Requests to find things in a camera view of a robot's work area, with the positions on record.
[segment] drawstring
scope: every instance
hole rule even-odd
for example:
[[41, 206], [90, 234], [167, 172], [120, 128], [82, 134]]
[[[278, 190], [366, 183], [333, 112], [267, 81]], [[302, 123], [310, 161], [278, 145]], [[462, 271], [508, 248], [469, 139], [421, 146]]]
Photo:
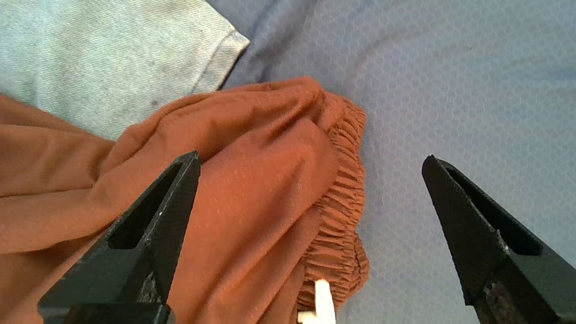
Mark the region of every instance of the drawstring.
[[324, 280], [316, 280], [315, 284], [316, 311], [298, 312], [298, 323], [302, 324], [336, 324], [336, 312], [330, 293], [330, 284]]

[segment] blue surface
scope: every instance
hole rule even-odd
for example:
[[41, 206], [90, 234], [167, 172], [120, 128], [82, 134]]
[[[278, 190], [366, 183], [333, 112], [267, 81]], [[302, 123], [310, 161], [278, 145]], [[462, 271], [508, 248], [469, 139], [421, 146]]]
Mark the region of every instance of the blue surface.
[[343, 323], [477, 323], [420, 168], [459, 168], [576, 264], [576, 2], [209, 0], [251, 40], [226, 87], [308, 74], [368, 122], [368, 284]]

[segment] gathered fabric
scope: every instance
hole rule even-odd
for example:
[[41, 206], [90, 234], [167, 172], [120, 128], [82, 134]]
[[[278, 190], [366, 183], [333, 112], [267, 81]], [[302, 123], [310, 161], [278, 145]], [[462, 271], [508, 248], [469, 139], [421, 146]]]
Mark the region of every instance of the gathered fabric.
[[193, 95], [116, 142], [0, 96], [0, 321], [40, 297], [177, 156], [198, 191], [168, 304], [178, 323], [296, 323], [367, 280], [363, 111], [308, 77]]

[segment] cloth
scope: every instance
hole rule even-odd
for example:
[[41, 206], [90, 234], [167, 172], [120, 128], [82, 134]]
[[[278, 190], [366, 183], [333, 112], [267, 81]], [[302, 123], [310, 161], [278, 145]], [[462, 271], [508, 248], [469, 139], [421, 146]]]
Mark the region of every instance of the cloth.
[[422, 180], [431, 154], [576, 266], [576, 1], [207, 1], [251, 42], [224, 88], [305, 73], [366, 112], [371, 275], [338, 324], [478, 323]]
[[198, 192], [169, 295], [178, 323], [290, 323], [326, 279], [336, 307], [367, 279], [365, 116], [310, 78], [184, 97], [104, 140], [0, 97], [0, 318], [36, 303], [177, 156]]
[[0, 94], [111, 140], [217, 90], [248, 45], [204, 0], [2, 0], [0, 30]]

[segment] orange fabric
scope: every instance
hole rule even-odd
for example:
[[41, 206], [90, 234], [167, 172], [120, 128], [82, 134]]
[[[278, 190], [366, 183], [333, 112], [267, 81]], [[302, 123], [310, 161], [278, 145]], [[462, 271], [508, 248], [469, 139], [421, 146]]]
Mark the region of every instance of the orange fabric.
[[182, 98], [116, 143], [0, 97], [0, 319], [39, 298], [176, 157], [198, 192], [169, 296], [178, 323], [295, 323], [326, 278], [336, 306], [367, 279], [364, 114], [310, 78]]

